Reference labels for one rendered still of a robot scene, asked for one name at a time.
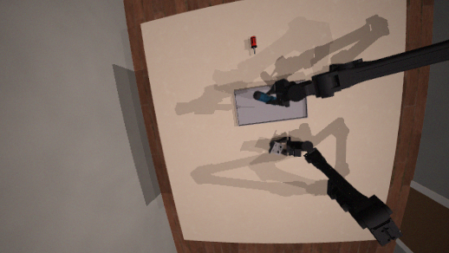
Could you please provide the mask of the blue electric screwdriver barrel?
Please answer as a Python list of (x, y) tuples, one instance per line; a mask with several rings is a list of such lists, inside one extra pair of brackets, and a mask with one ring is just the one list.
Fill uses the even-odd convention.
[(257, 100), (257, 101), (262, 101), (262, 102), (265, 102), (265, 103), (268, 102), (268, 101), (272, 101), (272, 100), (276, 99), (276, 97), (274, 97), (272, 95), (269, 95), (269, 94), (266, 94), (266, 93), (263, 93), (263, 92), (260, 92), (260, 91), (256, 91), (253, 94), (253, 98), (255, 100)]

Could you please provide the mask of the red hand screwdriver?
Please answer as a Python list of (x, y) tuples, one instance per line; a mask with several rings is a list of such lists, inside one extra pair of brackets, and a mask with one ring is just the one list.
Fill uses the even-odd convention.
[(255, 50), (256, 47), (257, 47), (257, 45), (256, 45), (256, 37), (252, 36), (251, 37), (251, 48)]

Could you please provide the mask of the grey metal bracket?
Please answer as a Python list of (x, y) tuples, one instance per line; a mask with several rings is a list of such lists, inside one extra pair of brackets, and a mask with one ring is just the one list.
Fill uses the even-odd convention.
[[(280, 146), (281, 146), (282, 148), (280, 148)], [(283, 147), (284, 147), (283, 144), (280, 144), (280, 143), (278, 143), (278, 142), (273, 141), (273, 143), (272, 143), (272, 145), (271, 145), (271, 147), (270, 147), (269, 153), (271, 154), (272, 151), (274, 150), (274, 151), (273, 151), (274, 154), (280, 155), (281, 151), (283, 150)], [(281, 150), (280, 150), (280, 149), (281, 149)], [(279, 152), (279, 153), (277, 153), (277, 152)]]

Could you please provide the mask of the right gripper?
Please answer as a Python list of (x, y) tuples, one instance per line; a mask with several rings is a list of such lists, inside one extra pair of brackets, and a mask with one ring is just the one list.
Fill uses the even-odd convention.
[[(271, 89), (266, 93), (266, 94), (273, 94), (271, 92)], [(276, 104), (274, 104), (276, 103)], [(277, 98), (273, 101), (268, 101), (265, 104), (273, 104), (273, 105), (278, 105), (278, 106), (286, 106), (289, 107), (290, 106), (290, 102), (289, 101), (282, 101), (282, 95), (281, 94), (277, 94)]]

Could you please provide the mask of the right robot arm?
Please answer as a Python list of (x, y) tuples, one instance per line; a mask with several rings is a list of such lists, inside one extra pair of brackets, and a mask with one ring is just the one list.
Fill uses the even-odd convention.
[(289, 83), (282, 79), (275, 81), (271, 90), (273, 94), (282, 93), (282, 101), (298, 102), (310, 95), (323, 99), (363, 81), (444, 61), (449, 61), (449, 40), (374, 61), (364, 62), (361, 58), (352, 62), (332, 64), (330, 72), (311, 76), (312, 81), (296, 84), (294, 81)]

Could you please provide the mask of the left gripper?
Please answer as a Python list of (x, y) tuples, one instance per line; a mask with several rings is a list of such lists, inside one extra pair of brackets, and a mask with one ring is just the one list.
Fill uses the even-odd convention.
[(279, 142), (279, 143), (286, 143), (286, 149), (283, 149), (283, 152), (281, 152), (281, 154), (284, 155), (284, 156), (288, 156), (288, 153), (289, 153), (289, 156), (291, 156), (290, 152), (289, 152), (289, 149), (291, 148), (291, 139), (290, 139), (290, 137), (288, 139), (288, 142), (286, 142), (287, 141), (287, 137), (283, 137), (281, 139), (274, 140), (274, 141), (275, 142)]

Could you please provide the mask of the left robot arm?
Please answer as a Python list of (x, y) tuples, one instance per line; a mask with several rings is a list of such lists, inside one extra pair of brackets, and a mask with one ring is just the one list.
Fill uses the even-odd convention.
[(402, 237), (399, 228), (389, 216), (393, 214), (391, 209), (375, 195), (368, 198), (357, 191), (326, 161), (316, 147), (313, 148), (312, 142), (301, 141), (300, 145), (300, 141), (291, 141), (291, 147), (290, 155), (294, 157), (302, 157), (302, 152), (307, 152), (304, 154), (304, 157), (307, 158), (306, 161), (326, 174), (332, 182), (330, 198), (337, 200), (338, 204), (345, 209), (345, 212), (350, 213), (362, 229), (368, 228), (381, 246), (390, 243), (392, 239)]

